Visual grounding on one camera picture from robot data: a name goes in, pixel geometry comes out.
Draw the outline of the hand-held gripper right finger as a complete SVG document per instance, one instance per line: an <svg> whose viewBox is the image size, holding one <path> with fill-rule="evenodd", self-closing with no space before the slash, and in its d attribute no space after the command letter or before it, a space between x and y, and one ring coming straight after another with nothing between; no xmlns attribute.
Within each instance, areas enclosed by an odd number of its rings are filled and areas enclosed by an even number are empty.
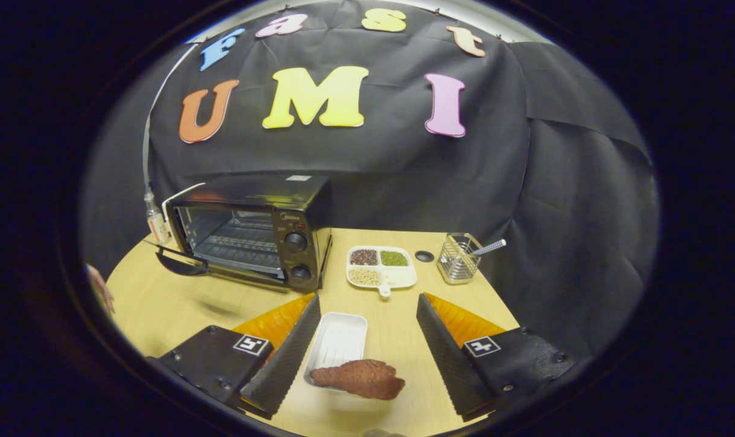
<svg viewBox="0 0 735 437"><path fill-rule="evenodd" d="M526 327L503 329L430 293L416 318L456 414L470 421L525 410L577 365Z"/></svg>

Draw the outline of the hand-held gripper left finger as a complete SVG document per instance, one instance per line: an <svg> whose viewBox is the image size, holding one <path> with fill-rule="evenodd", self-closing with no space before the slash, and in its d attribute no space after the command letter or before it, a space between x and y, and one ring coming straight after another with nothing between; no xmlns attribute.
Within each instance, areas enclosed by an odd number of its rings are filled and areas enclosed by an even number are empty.
<svg viewBox="0 0 735 437"><path fill-rule="evenodd" d="M311 293L233 330L204 327L146 360L219 404L271 419L300 370L320 319L319 296Z"/></svg>

